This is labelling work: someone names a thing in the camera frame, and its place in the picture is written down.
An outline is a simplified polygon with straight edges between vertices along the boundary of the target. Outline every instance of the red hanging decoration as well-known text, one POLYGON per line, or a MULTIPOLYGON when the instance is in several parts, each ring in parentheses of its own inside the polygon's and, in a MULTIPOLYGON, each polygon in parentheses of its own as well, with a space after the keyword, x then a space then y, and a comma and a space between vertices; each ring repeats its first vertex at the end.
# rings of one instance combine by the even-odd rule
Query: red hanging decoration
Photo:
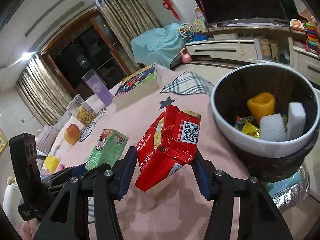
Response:
POLYGON ((179 15, 177 14, 177 12, 174 10, 174 8, 172 7, 172 3, 169 0, 165 0, 163 3, 163 7, 166 8, 167 10, 172 11, 173 16, 178 20, 181 21, 179 15))

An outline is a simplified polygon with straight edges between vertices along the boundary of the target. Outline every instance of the drawer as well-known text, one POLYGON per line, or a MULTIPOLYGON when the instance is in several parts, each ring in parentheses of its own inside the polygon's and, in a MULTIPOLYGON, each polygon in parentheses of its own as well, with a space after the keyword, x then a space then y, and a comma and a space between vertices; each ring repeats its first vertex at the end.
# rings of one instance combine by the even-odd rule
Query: drawer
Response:
POLYGON ((299 53, 299 72, 320 85, 320 60, 299 53))
POLYGON ((213 43, 212 50, 216 58, 258 59, 254 44, 247 43, 213 43))
POLYGON ((191 56, 196 55, 205 55, 205 56, 214 56, 214 52, 212 51, 211 44, 199 44, 199 45, 191 45, 186 46, 188 53, 191 56))

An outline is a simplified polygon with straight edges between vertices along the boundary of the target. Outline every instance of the snack package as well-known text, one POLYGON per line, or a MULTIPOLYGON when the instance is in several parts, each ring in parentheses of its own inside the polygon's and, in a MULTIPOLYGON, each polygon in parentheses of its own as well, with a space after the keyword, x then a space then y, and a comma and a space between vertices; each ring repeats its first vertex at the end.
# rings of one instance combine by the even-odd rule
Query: snack package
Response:
POLYGON ((242 131, 242 129, 244 127, 244 123, 245 123, 246 120, 248 120, 248 122, 251 123, 251 122, 253 122, 254 117, 252 115, 249 115, 247 117, 236 116, 236 122, 235 122, 235 125, 233 127, 236 128, 239 131, 242 131))
POLYGON ((135 183, 137 188, 146 191, 192 162, 200 118, 192 111, 166 107, 136 146, 141 172, 135 183))
POLYGON ((255 127, 253 124, 249 123, 248 120, 245 121, 241 131, 247 135, 250 135, 256 139, 259 139, 260 129, 255 127))

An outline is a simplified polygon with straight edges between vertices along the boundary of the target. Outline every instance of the picture frame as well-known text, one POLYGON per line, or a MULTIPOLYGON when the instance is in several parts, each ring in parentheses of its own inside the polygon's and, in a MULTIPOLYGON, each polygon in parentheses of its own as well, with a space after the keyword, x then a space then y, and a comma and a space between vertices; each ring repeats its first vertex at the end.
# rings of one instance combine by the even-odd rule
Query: picture frame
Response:
POLYGON ((8 141, 5 138, 2 131, 0 130, 0 156, 2 155, 2 153, 4 152, 7 146, 8 146, 8 141))

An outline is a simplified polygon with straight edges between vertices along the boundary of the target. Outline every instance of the cabinet handle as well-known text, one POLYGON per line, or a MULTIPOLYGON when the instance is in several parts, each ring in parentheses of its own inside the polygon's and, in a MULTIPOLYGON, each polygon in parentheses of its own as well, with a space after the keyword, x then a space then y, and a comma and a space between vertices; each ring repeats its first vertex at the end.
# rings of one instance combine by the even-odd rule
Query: cabinet handle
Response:
POLYGON ((315 68, 313 68, 313 67, 308 66, 308 69, 310 69, 310 70, 312 70, 312 71, 314 71, 314 72, 316 72, 316 73, 320 74, 320 71, 319 71, 319 70, 317 70, 317 69, 315 69, 315 68))
POLYGON ((212 49, 195 49, 194 52, 213 51, 212 49))
POLYGON ((212 51, 237 52, 235 49, 213 49, 212 51))

